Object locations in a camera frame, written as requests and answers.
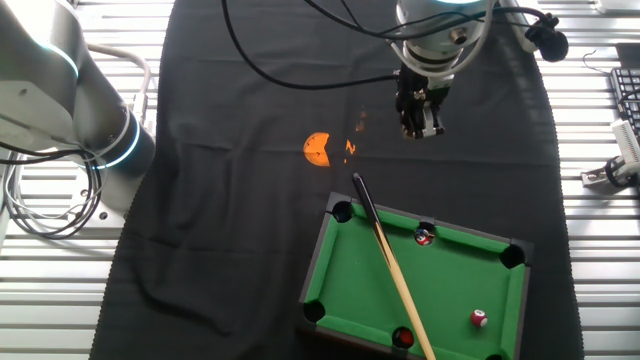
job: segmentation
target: white cable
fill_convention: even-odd
[[[17,207],[21,208],[24,210],[24,214],[27,215],[35,224],[37,224],[38,226],[40,226],[41,228],[46,228],[46,229],[53,229],[53,230],[58,230],[62,227],[53,227],[50,225],[46,225],[44,223],[42,223],[41,221],[39,221],[38,219],[36,219],[34,217],[35,216],[40,216],[43,217],[45,219],[49,219],[49,220],[55,220],[55,219],[60,219],[66,215],[68,215],[69,213],[71,213],[74,209],[78,208],[78,207],[82,207],[85,205],[88,205],[91,201],[93,201],[104,189],[107,180],[108,180],[108,171],[105,168],[103,171],[104,174],[104,179],[102,181],[102,185],[100,186],[100,188],[89,198],[87,199],[85,202],[80,203],[80,204],[76,204],[75,206],[69,208],[67,211],[65,211],[64,213],[57,215],[57,216],[49,216],[49,215],[44,215],[44,214],[40,214],[37,211],[32,210],[31,208],[29,208],[25,203],[24,200],[22,199],[22,191],[20,188],[20,183],[22,182],[22,168],[23,165],[17,166],[17,165],[10,165],[9,168],[9,173],[7,176],[7,179],[5,180],[5,189],[6,189],[6,193],[7,193],[7,198]],[[11,179],[11,177],[15,176],[17,179],[17,181],[14,181],[14,194],[16,198],[13,198],[11,196],[11,192],[8,191],[9,189],[9,180]],[[80,222],[84,221],[84,219],[86,219],[88,217],[88,213],[85,213],[83,215],[83,217],[81,219],[79,219]]]
[[[416,66],[409,59],[407,59],[402,53],[402,50],[400,50],[398,45],[396,45],[394,42],[390,42],[389,46],[391,46],[391,49],[393,49],[396,55],[398,55],[400,60],[402,60],[402,62],[405,65],[407,65],[409,69],[411,69],[413,72],[415,72],[418,75],[422,75],[424,77],[443,78],[449,75],[457,74],[459,71],[469,66],[469,64],[471,64],[471,62],[473,62],[473,60],[475,60],[475,58],[478,56],[478,54],[480,53],[480,50],[482,50],[482,46],[484,45],[484,42],[487,40],[487,37],[489,36],[491,21],[493,20],[493,6],[495,5],[496,1],[497,0],[487,0],[487,11],[484,18],[484,26],[482,28],[482,33],[480,34],[478,41],[476,41],[476,44],[473,47],[473,50],[471,50],[471,53],[469,54],[469,56],[467,56],[466,59],[464,59],[460,64],[458,64],[458,66],[455,66],[454,68],[451,68],[449,70],[445,70],[442,72],[431,72],[431,71],[424,70]]]
[[[151,82],[151,67],[149,67],[147,60],[145,60],[142,56],[136,53],[132,53],[130,51],[116,49],[110,46],[105,46],[100,44],[88,43],[87,47],[89,48],[89,51],[111,55],[115,57],[120,57],[120,58],[127,58],[131,62],[138,65],[140,68],[142,68],[142,71],[144,71],[144,77],[142,78],[142,85],[140,86],[140,92],[143,94],[147,93],[147,90],[149,89],[149,82]]]

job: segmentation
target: metal grating floor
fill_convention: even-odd
[[[640,207],[635,190],[599,196],[579,173],[618,155],[609,130],[616,116],[606,74],[618,67],[617,42],[640,42],[640,18],[606,17],[587,0],[519,0],[561,18],[567,59],[539,61],[558,130],[562,187],[573,274],[588,360],[640,360]],[[87,41],[146,57],[157,76],[173,0],[86,0],[78,14]],[[123,60],[95,55],[113,85],[131,100],[142,72]],[[150,90],[148,119],[156,117]],[[84,178],[56,161],[25,171],[23,191],[43,211],[68,207]],[[86,360],[105,281],[123,220],[109,213],[73,240],[41,241],[7,219],[0,239],[0,360]]]

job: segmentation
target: cable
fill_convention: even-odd
[[[102,181],[100,171],[97,170],[98,163],[96,158],[98,156],[82,149],[61,150],[55,152],[35,152],[2,142],[0,142],[0,147],[4,147],[12,151],[9,159],[6,160],[6,163],[8,163],[9,166],[5,168],[4,176],[2,178],[2,191],[4,194],[4,209],[7,210],[9,217],[16,223],[16,225],[25,232],[51,240],[66,239],[80,231],[80,229],[82,229],[82,227],[95,213],[102,196],[104,183]],[[21,157],[24,155],[36,156],[38,158],[22,160]],[[81,204],[71,207],[65,213],[57,216],[47,216],[31,210],[24,203],[20,190],[22,165],[26,163],[50,161],[51,159],[69,155],[79,155],[83,160],[88,180],[87,200]],[[50,226],[38,220],[38,217],[44,219],[60,219],[69,215],[73,210],[79,207],[81,209],[77,214],[75,214],[73,219],[62,227]]]
[[[124,126],[122,127],[122,131],[120,132],[120,135],[118,135],[118,137],[116,137],[115,140],[113,140],[113,142],[111,142],[109,144],[109,146],[107,146],[106,148],[100,150],[100,152],[98,152],[98,153],[90,152],[93,155],[93,157],[90,160],[100,159],[104,154],[106,154],[109,151],[113,150],[120,143],[120,141],[122,141],[122,139],[127,134],[127,130],[129,129],[129,122],[132,121],[132,120],[135,121],[135,117],[131,116],[132,115],[132,111],[129,109],[129,107],[125,107],[124,109],[127,112],[127,117],[126,117],[126,121],[124,123]],[[70,145],[70,146],[73,146],[73,147],[75,147],[77,149],[82,149],[83,148],[82,144],[80,144],[77,141],[69,141],[69,140],[59,139],[58,143],[60,144],[59,147],[64,146],[64,145]]]
[[[596,69],[596,68],[591,67],[591,66],[589,66],[589,65],[587,64],[587,56],[591,56],[591,55],[595,54],[595,53],[596,53],[596,51],[598,51],[598,49],[595,49],[595,50],[593,50],[593,52],[590,52],[590,53],[584,54],[584,55],[582,56],[582,63],[584,64],[584,67],[586,67],[587,69],[593,70],[593,71],[597,71],[597,72],[601,72],[601,73],[603,73],[603,74],[610,75],[610,73],[609,73],[609,72],[607,72],[607,71],[600,70],[600,69]]]
[[[145,60],[142,56],[130,51],[116,49],[100,44],[88,43],[87,47],[89,48],[89,51],[129,59],[132,63],[142,68],[142,70],[144,71],[144,77],[142,78],[142,85],[140,85],[140,92],[143,94],[147,93],[147,90],[149,89],[149,83],[151,82],[151,68],[147,63],[147,60]]]
[[[631,95],[636,95],[636,94],[640,94],[640,89],[638,90],[633,90],[631,92],[628,92],[626,95],[623,95],[620,100],[618,100],[618,105],[622,105],[623,102],[629,100],[629,98],[631,97]]]
[[[492,20],[492,16],[493,13],[528,13],[531,15],[535,15],[537,17],[539,17],[542,21],[545,21],[546,16],[535,9],[530,9],[530,8],[522,8],[522,7],[503,7],[503,8],[497,8],[497,9],[489,9],[487,6],[487,11],[482,11],[482,12],[478,12],[476,14],[473,15],[465,15],[462,13],[457,13],[457,12],[451,12],[449,15],[460,15],[463,17],[463,19],[459,19],[459,20],[455,20],[455,21],[450,21],[446,24],[443,24],[435,29],[430,29],[430,30],[426,30],[426,31],[422,31],[422,32],[418,32],[415,34],[409,34],[409,35],[385,35],[387,32],[391,32],[393,30],[399,29],[403,26],[408,26],[411,24],[416,24],[422,21],[427,21],[430,19],[434,19],[438,16],[444,16],[441,14],[437,14],[434,16],[431,16],[429,18],[425,18],[425,19],[421,19],[421,20],[416,20],[416,21],[412,21],[412,22],[408,22],[405,24],[400,24],[397,25],[393,28],[384,30],[382,32],[374,32],[372,30],[366,29],[364,27],[362,27],[360,24],[353,24],[350,23],[336,15],[334,15],[333,13],[325,10],[324,8],[322,8],[321,6],[319,6],[318,4],[316,4],[315,2],[313,2],[313,0],[304,0],[307,4],[309,4],[311,7],[313,7],[314,9],[316,9],[318,12],[320,12],[321,14],[325,15],[326,17],[328,17],[329,19],[338,22],[339,24],[346,26],[352,30],[358,31],[360,33],[366,34],[366,35],[370,35],[370,36],[374,36],[377,38],[381,38],[381,39],[387,39],[387,40],[408,40],[408,39],[412,39],[412,38],[417,38],[417,37],[423,37],[423,36],[428,36],[431,34],[435,34],[437,32],[449,29],[451,27],[454,26],[458,26],[461,24],[464,24],[466,22],[469,21],[482,21],[480,20],[480,18],[482,17],[487,17],[489,19],[489,23]],[[250,58],[249,56],[246,54],[246,52],[244,51],[244,49],[242,48],[242,46],[240,45],[240,42],[236,36],[235,30],[233,29],[233,25],[231,23],[231,17],[229,15],[229,7],[228,7],[228,3],[227,0],[221,0],[221,4],[222,4],[222,13],[224,16],[224,20],[225,20],[225,25],[227,27],[227,31],[229,32],[229,36],[231,37],[231,40],[233,42],[233,45],[235,46],[236,50],[238,51],[238,53],[240,54],[240,56],[242,57],[242,59],[247,63],[247,65],[249,65],[249,67],[258,75],[260,75],[261,77],[263,77],[264,79],[283,86],[283,87],[287,87],[290,89],[297,89],[297,90],[328,90],[328,89],[337,89],[337,88],[343,88],[343,87],[348,87],[348,86],[356,86],[356,85],[362,85],[362,84],[369,84],[369,83],[374,83],[374,82],[379,82],[379,81],[387,81],[387,80],[396,80],[397,76],[396,75],[385,75],[385,76],[378,76],[378,77],[373,77],[373,78],[368,78],[368,79],[361,79],[361,80],[356,80],[356,81],[350,81],[350,82],[342,82],[342,83],[332,83],[332,84],[320,84],[320,85],[306,85],[306,84],[296,84],[296,83],[291,83],[291,82],[286,82],[286,81],[282,81],[279,79],[276,79],[274,77],[272,77],[271,75],[267,74],[266,72],[264,72],[262,69],[260,69]],[[355,20],[355,17],[353,16],[353,13],[351,12],[351,10],[349,9],[349,6],[343,2],[343,4],[345,5],[345,8],[347,9],[347,11],[350,13],[350,16],[352,16]],[[521,25],[521,26],[527,26],[524,24],[518,24],[518,23],[512,23],[512,25]],[[472,51],[472,54],[470,54],[467,59],[471,58],[470,60],[473,60],[477,54],[480,51],[480,47],[482,47],[482,45],[484,44],[484,41],[486,40],[486,35],[484,36],[484,38],[481,35],[481,38],[478,39],[478,42],[476,43],[476,46],[474,47],[474,50]],[[464,69],[465,67],[468,66],[469,62],[466,62],[466,60],[463,61],[462,63],[460,63],[458,66],[456,66],[454,69],[451,69],[449,71],[454,71],[453,73],[456,73],[462,69]],[[446,75],[442,75],[441,73],[431,73],[434,74],[432,76],[438,76],[438,77],[442,77],[442,76],[446,76]]]
[[[607,176],[607,179],[609,180],[609,182],[611,183],[611,185],[617,187],[617,188],[626,188],[629,184],[620,184],[620,182],[618,182],[618,180],[616,179],[614,173],[616,171],[618,171],[623,164],[618,164],[616,163],[616,158],[611,158],[609,160],[607,160],[607,162],[604,165],[604,173]]]
[[[240,45],[240,42],[238,41],[238,38],[236,37],[236,33],[233,29],[233,25],[231,24],[231,17],[229,16],[229,7],[227,4],[227,0],[221,0],[220,2],[222,3],[222,14],[224,15],[224,22],[227,26],[227,31],[229,32],[229,36],[231,37],[231,41],[233,41],[233,45],[236,47],[236,50],[238,50],[238,53],[240,53],[240,56],[242,57],[242,59],[247,63],[247,65],[249,65],[249,67],[254,72],[256,72],[258,75],[262,76],[263,78],[265,78],[266,80],[274,84],[284,86],[290,89],[297,89],[297,90],[329,90],[329,89],[338,89],[338,88],[343,88],[348,86],[370,84],[370,83],[379,82],[379,81],[396,80],[397,78],[395,75],[383,75],[383,76],[377,76],[377,77],[368,78],[368,79],[361,79],[361,80],[334,83],[334,84],[321,84],[321,85],[295,84],[295,83],[290,83],[290,82],[276,79],[271,75],[267,74],[266,72],[264,72],[253,61],[251,61],[251,59],[249,59],[249,56],[247,56],[247,54],[244,52],[244,49]]]
[[[358,20],[356,20],[356,17],[351,12],[351,8],[349,8],[349,5],[347,5],[347,2],[345,0],[340,0],[340,2],[342,3],[342,6],[344,6],[345,10],[347,10],[347,12],[349,13],[349,17],[351,18],[351,20],[353,20],[353,23],[356,24],[357,27],[362,28]]]
[[[93,172],[91,171],[91,169],[93,167],[95,167],[95,165],[97,165],[97,163],[93,162],[93,163],[85,163],[87,165],[87,170],[88,170],[88,181],[89,181],[89,190],[88,190],[88,196],[92,196],[92,192],[94,190],[94,184],[97,184],[99,187],[102,186],[101,183],[101,179],[100,179],[100,174],[99,172]],[[5,170],[5,179],[7,179],[6,181],[10,181],[10,183],[8,184],[8,186],[5,187],[5,189],[16,189],[16,184],[15,184],[15,177],[7,177],[7,171],[9,171],[8,169]],[[9,216],[11,217],[12,220],[14,220],[14,222],[21,228],[23,229],[25,232],[34,234],[34,235],[38,235],[40,237],[46,238],[46,239],[51,239],[51,240],[61,240],[61,239],[65,239],[68,238],[70,236],[73,236],[74,234],[76,234],[78,231],[80,231],[80,229],[82,229],[82,227],[84,227],[84,225],[87,223],[87,221],[89,221],[89,219],[91,218],[91,216],[93,215],[93,213],[95,212],[95,210],[97,209],[97,206],[100,202],[100,195],[98,195],[97,197],[93,198],[93,201],[91,201],[89,204],[84,204],[81,211],[76,215],[76,217],[69,222],[66,226],[63,226],[55,231],[49,231],[47,232],[46,230],[43,229],[37,229],[38,226],[32,225],[30,224],[27,219],[25,219],[25,215],[27,217],[29,217],[29,215],[22,213],[20,210],[13,208],[12,206],[10,206],[10,204],[8,202],[5,201],[5,208],[8,210]],[[71,231],[71,233],[68,234],[61,234],[62,232],[74,228],[75,229],[73,231]]]
[[[439,14],[435,14],[435,15],[432,15],[432,16],[429,16],[429,17],[426,17],[426,18],[423,18],[423,19],[413,20],[413,21],[409,21],[409,22],[406,22],[406,23],[403,23],[403,24],[400,24],[400,25],[396,25],[394,27],[390,27],[387,30],[380,31],[378,34],[387,34],[387,33],[390,33],[392,31],[399,30],[399,29],[401,29],[403,27],[406,27],[406,26],[416,25],[416,24],[419,24],[419,23],[422,23],[422,22],[426,22],[426,21],[429,21],[429,20],[436,19],[436,18],[441,17],[441,16],[449,16],[449,15],[456,15],[456,16],[463,17],[463,18],[467,19],[467,22],[469,22],[469,21],[475,21],[475,22],[479,22],[479,23],[484,23],[485,22],[482,19],[472,18],[471,16],[469,16],[467,14],[464,14],[464,13],[461,13],[459,11],[444,11],[444,12],[441,12]],[[522,23],[513,22],[513,21],[493,20],[491,23],[492,24],[512,25],[512,26],[522,26],[522,27],[526,27],[526,28],[536,27],[536,26],[532,26],[532,25],[529,25],[529,24],[522,24]]]
[[[369,35],[369,36],[373,36],[373,37],[377,37],[380,39],[386,39],[386,40],[410,40],[410,39],[415,39],[415,38],[419,38],[419,37],[424,37],[427,35],[432,35],[435,33],[438,33],[440,31],[443,30],[447,30],[451,27],[454,26],[458,26],[461,24],[464,24],[466,22],[471,21],[470,19],[479,19],[482,17],[485,17],[487,14],[487,11],[481,11],[478,13],[475,13],[473,15],[469,15],[470,19],[458,19],[458,20],[453,20],[450,21],[446,24],[443,24],[439,27],[436,27],[434,29],[429,29],[429,30],[423,30],[423,31],[419,31],[416,32],[414,34],[402,34],[402,35],[385,35],[385,34],[381,34],[380,32],[376,32],[376,31],[372,31],[366,28],[360,28],[357,25],[327,11],[326,9],[324,9],[323,7],[321,7],[320,5],[316,4],[313,0],[304,0],[304,2],[306,2],[309,6],[311,6],[312,8],[314,8],[315,10],[317,10],[318,12],[320,12],[322,15],[324,15],[325,17],[337,22],[340,25],[343,25],[345,27],[348,27],[352,30],[355,30],[357,32],[363,33],[365,35]],[[547,17],[545,16],[544,13],[542,13],[539,10],[536,9],[531,9],[531,8],[525,8],[525,7],[501,7],[501,8],[497,8],[497,9],[493,9],[493,13],[495,14],[507,14],[507,13],[525,13],[525,14],[530,14],[530,15],[534,15],[536,17],[538,17],[541,21],[545,21],[547,19]]]
[[[9,174],[10,177],[13,176],[13,172],[14,172],[13,169],[15,169],[15,172],[16,172],[15,176],[18,179],[17,184],[19,184],[22,181],[22,169],[23,169],[23,166],[12,167],[12,170],[10,171],[10,174]],[[37,216],[45,218],[45,219],[60,219],[62,217],[67,216],[69,213],[71,213],[73,210],[79,208],[80,206],[83,206],[85,203],[91,202],[95,197],[98,196],[98,194],[100,194],[102,192],[102,189],[104,189],[104,185],[107,183],[107,180],[108,180],[108,170],[105,168],[103,172],[104,172],[104,180],[103,180],[103,183],[102,183],[102,187],[100,187],[91,198],[88,198],[83,203],[80,203],[80,204],[72,206],[71,208],[69,208],[69,210],[65,211],[64,213],[62,213],[60,215],[49,216],[49,215],[44,215],[44,214],[38,213],[38,212],[36,212],[34,210],[31,210],[27,205],[25,205],[24,201],[22,200],[21,193],[19,191],[15,194],[17,199],[14,199],[13,197],[11,197],[10,200],[14,203],[15,206],[17,206],[19,208],[22,208],[25,211],[27,211],[27,212],[29,212],[29,213],[31,213],[33,215],[37,215]]]
[[[462,71],[463,69],[465,69],[467,66],[469,66],[469,64],[471,64],[473,62],[473,60],[475,60],[475,58],[478,56],[478,54],[480,54],[480,50],[482,50],[482,46],[484,45],[484,42],[487,40],[487,38],[489,37],[489,30],[491,28],[491,20],[493,19],[493,6],[495,5],[497,0],[486,0],[487,1],[487,10],[486,10],[486,14],[487,16],[485,17],[485,24],[482,28],[482,33],[480,34],[480,37],[478,38],[478,41],[476,41],[476,44],[473,46],[473,50],[471,50],[471,53],[469,53],[469,55],[457,66],[449,69],[449,70],[445,70],[445,71],[441,71],[441,72],[433,72],[433,71],[427,71],[424,70],[422,68],[420,68],[419,66],[415,65],[413,62],[411,62],[409,59],[407,59],[404,54],[402,53],[402,51],[398,48],[398,46],[391,42],[389,45],[391,46],[391,48],[393,49],[393,51],[396,53],[396,55],[398,55],[398,57],[400,58],[400,60],[402,60],[402,62],[407,65],[407,67],[411,70],[413,70],[413,72],[415,72],[418,75],[424,76],[424,77],[447,77],[450,75],[454,75],[457,74],[459,71]]]

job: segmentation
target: keyboard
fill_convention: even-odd
[[[617,103],[627,93],[640,90],[640,69],[613,69],[611,83]],[[640,136],[640,94],[631,95],[623,102],[623,111],[618,108],[618,112],[622,119],[629,121],[636,136]]]

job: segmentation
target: robot end effector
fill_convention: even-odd
[[[439,13],[451,10],[442,8],[447,6],[446,3],[435,3],[438,9],[427,10],[424,4],[420,0],[399,0],[396,11],[398,23],[404,24],[412,21],[412,18],[424,17],[427,11]],[[470,15],[481,10],[478,8],[478,3],[474,3],[463,12]],[[458,67],[454,68],[454,65],[466,46],[473,44],[476,40],[478,40],[476,47],[483,45],[486,39],[486,35],[482,34],[485,30],[483,27],[489,26],[491,17],[487,16],[485,20],[484,25],[478,22],[466,23],[464,27],[454,27],[423,38],[405,40],[401,52],[394,49],[403,61],[402,67],[396,72],[398,85],[396,110],[400,114],[400,123],[406,138],[422,139],[444,134],[444,127],[439,117],[440,106],[449,92],[455,70],[461,70],[464,67],[460,64],[458,67],[461,68],[458,69]],[[565,35],[555,31],[556,25],[558,25],[558,18],[546,14],[524,33],[527,41],[540,50],[542,58],[550,62],[563,60],[569,47]],[[463,62],[472,61],[472,54]]]

